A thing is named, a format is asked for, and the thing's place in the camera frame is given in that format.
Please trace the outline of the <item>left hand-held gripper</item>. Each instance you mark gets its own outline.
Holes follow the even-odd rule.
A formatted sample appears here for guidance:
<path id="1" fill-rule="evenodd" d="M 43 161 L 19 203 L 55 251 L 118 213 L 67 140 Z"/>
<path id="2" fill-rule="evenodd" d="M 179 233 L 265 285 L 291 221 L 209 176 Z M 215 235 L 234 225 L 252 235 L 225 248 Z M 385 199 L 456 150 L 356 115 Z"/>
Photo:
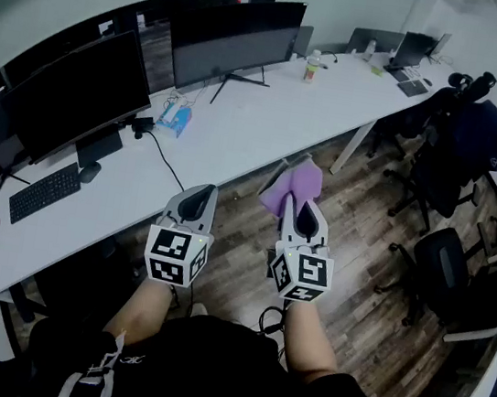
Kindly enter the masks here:
<path id="1" fill-rule="evenodd" d="M 145 246 L 147 276 L 153 281 L 189 286 L 207 263 L 218 188 L 199 185 L 170 199 L 149 228 Z"/>

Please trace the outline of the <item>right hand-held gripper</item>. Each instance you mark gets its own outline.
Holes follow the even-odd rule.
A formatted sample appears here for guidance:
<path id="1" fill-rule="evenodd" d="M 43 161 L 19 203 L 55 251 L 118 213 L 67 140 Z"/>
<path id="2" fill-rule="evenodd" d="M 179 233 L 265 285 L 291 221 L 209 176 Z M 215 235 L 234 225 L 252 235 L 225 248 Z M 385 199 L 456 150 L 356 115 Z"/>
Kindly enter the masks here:
<path id="1" fill-rule="evenodd" d="M 298 159 L 297 165 L 312 162 L 311 154 Z M 289 168 L 283 158 L 273 173 L 258 189 L 261 195 L 274 185 Z M 330 290 L 334 261 L 328 245 L 329 227 L 317 203 L 306 200 L 297 207 L 296 198 L 288 193 L 280 222 L 280 238 L 275 244 L 275 256 L 269 262 L 269 272 L 283 299 L 313 303 Z"/>

